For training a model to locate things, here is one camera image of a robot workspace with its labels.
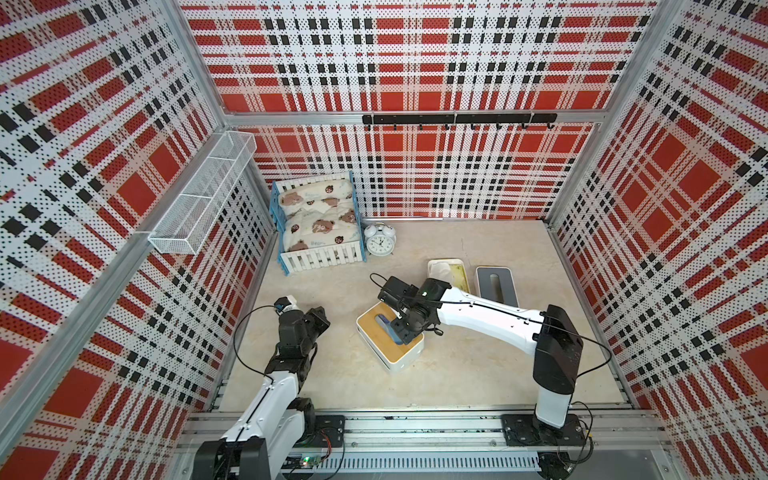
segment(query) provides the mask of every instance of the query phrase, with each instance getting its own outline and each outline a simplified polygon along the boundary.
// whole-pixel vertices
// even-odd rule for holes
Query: box
[[[384,315],[387,319],[394,319],[395,312],[384,302],[378,302],[367,312],[357,317],[357,331],[363,340],[371,347],[371,350],[379,357],[381,364],[389,373],[401,372],[418,359],[424,350],[424,334],[408,345],[397,345],[389,338],[389,334],[376,322],[376,315]]]

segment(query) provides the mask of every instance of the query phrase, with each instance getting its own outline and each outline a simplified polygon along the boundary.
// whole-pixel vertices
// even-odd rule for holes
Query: wire mesh basket
[[[150,235],[158,252],[194,255],[200,251],[254,151],[253,134],[228,131],[222,135]]]

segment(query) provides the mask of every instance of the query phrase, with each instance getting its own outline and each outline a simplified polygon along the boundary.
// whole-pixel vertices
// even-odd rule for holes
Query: alarm clock
[[[384,223],[374,223],[363,231],[366,236],[366,247],[371,255],[385,257],[395,249],[395,229]]]

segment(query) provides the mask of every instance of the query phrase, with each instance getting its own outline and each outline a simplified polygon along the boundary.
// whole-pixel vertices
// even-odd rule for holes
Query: perforated metal panel
[[[602,108],[655,6],[180,4],[232,112]]]
[[[256,163],[283,180],[352,170],[365,216],[543,218],[591,124],[255,127]]]
[[[199,254],[152,253],[0,478],[163,478],[188,412],[214,391],[272,230],[240,180]]]
[[[206,140],[153,2],[0,7],[0,390]]]
[[[765,478],[768,8],[685,2],[558,235],[689,473]]]

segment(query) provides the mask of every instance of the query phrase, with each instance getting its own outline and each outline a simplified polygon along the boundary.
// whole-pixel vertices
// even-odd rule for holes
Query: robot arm
[[[221,439],[198,449],[192,480],[226,480],[233,468],[240,478],[274,479],[293,445],[315,431],[312,402],[297,396],[312,366],[315,341],[330,323],[322,307],[304,313],[292,296],[277,300],[275,310],[280,341],[261,389]]]
[[[436,325],[463,326],[504,340],[534,357],[533,378],[539,385],[536,417],[562,428],[576,386],[583,342],[567,313],[550,305],[546,312],[496,303],[427,279],[421,288],[391,276],[379,299],[397,313],[395,334],[410,343]]]

